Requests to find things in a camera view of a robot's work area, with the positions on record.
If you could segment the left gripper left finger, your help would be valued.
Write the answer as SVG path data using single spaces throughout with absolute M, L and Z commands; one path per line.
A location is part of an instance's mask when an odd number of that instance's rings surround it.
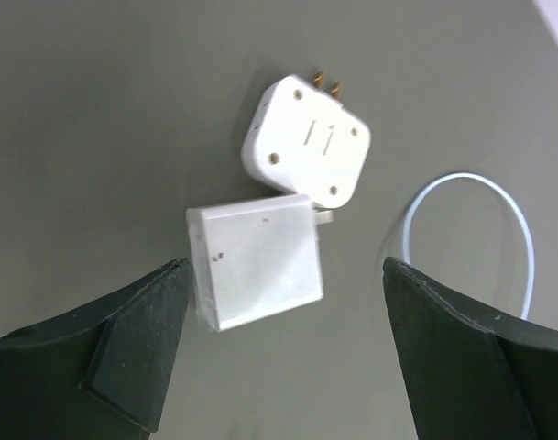
M 0 337 L 0 434 L 153 434 L 191 296 L 173 261 Z

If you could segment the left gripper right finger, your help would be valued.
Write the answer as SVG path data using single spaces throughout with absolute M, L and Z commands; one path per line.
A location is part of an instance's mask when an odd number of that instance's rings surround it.
M 388 317 L 420 439 L 558 439 L 558 331 L 386 258 Z

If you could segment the white cube charger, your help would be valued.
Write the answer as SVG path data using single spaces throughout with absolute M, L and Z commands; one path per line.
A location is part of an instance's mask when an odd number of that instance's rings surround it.
M 188 209 L 198 315 L 223 332 L 320 301 L 318 227 L 333 219 L 304 194 Z

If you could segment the white square adapter plug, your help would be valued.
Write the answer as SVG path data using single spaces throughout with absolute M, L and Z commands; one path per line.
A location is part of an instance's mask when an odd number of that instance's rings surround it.
M 241 148 L 246 172 L 282 193 L 307 195 L 322 209 L 348 204 L 368 152 L 368 124 L 345 108 L 342 84 L 326 74 L 297 74 L 272 83 L 259 98 Z

